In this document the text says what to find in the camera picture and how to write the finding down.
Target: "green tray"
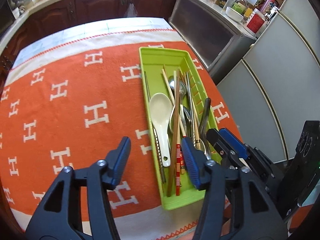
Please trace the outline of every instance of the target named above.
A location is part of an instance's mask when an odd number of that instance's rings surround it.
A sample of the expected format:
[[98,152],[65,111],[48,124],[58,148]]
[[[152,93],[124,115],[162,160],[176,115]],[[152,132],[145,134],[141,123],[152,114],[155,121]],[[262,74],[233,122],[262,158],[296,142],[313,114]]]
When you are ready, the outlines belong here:
[[[144,72],[147,73],[148,85],[150,96],[155,93],[164,93],[169,97],[167,87],[162,76],[162,68],[165,65],[167,75],[170,77],[173,75],[174,70],[180,70],[182,72],[188,71],[190,78],[190,86],[193,95],[193,100],[196,105],[196,111],[199,119],[201,119],[204,100],[207,98],[207,93],[205,92],[204,86],[198,74],[198,71],[190,57],[190,54],[184,50],[178,49],[163,49],[163,48],[149,48],[149,47],[140,47],[140,62],[141,62],[141,76],[142,76],[142,85],[143,85],[143,94],[145,99],[146,111],[147,111],[147,120],[150,131],[150,139],[153,153],[153,160],[156,168],[156,177],[159,186],[159,192],[161,197],[161,203],[165,210],[172,210],[179,208],[193,202],[199,201],[204,198],[204,191],[198,191],[190,182],[188,173],[182,174],[181,179],[181,188],[180,196],[176,196],[175,190],[172,190],[172,196],[166,196],[166,187],[168,183],[162,184],[160,179],[160,171],[158,158],[156,155],[156,145],[155,138],[153,136],[152,122],[150,118],[149,103],[148,103],[148,94],[146,89],[146,80]],[[183,105],[188,106],[187,96],[183,99]],[[216,120],[212,111],[210,111],[209,121],[207,129],[209,128],[218,128]],[[219,162],[221,157],[216,152],[212,154],[212,159]],[[168,179],[169,168],[164,168],[164,173],[166,179]]]

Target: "white bowl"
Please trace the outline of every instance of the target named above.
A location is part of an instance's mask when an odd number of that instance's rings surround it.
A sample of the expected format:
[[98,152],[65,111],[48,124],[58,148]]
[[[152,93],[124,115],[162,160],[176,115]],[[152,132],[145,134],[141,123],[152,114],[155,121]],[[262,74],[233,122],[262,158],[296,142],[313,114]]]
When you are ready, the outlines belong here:
[[243,19],[243,16],[237,11],[233,10],[231,7],[227,7],[226,14],[229,18],[238,23],[241,22]]

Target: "white spoon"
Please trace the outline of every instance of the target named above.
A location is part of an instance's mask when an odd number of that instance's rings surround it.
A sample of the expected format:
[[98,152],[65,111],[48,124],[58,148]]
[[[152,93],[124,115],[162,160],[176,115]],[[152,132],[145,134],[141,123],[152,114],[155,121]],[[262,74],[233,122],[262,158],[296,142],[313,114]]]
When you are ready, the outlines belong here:
[[149,101],[151,121],[158,135],[162,165],[170,166],[170,151],[167,140],[167,131],[172,111],[170,99],[163,93],[156,93]]

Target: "metal bolt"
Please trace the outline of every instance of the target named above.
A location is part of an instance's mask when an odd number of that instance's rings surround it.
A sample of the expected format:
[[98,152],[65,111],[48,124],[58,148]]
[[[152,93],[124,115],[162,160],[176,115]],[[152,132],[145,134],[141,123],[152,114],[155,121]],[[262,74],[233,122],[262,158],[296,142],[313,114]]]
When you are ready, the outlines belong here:
[[216,162],[214,160],[207,160],[206,163],[208,166],[214,166],[216,165]]
[[105,160],[98,160],[97,161],[97,165],[98,166],[104,166],[104,165],[106,165],[107,164],[107,162],[105,161]]
[[65,166],[65,167],[63,167],[62,170],[63,170],[63,172],[68,173],[68,172],[72,171],[72,167],[70,167],[70,166]]
[[243,166],[243,167],[241,167],[241,171],[244,173],[248,173],[248,172],[250,172],[250,169],[247,166]]

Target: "table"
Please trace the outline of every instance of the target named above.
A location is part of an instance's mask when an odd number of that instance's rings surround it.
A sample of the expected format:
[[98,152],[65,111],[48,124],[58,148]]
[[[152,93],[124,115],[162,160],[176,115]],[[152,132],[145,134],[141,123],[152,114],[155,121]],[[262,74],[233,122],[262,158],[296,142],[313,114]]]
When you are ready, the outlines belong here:
[[[184,49],[194,59],[218,127],[240,138],[231,114],[195,54],[163,19],[125,18],[76,26],[23,49],[1,97],[1,181],[25,229],[62,167],[91,165],[132,141],[123,180],[109,192],[121,239],[169,239],[195,229],[202,202],[165,211],[148,138],[141,46]],[[82,219],[90,233],[86,192]]]

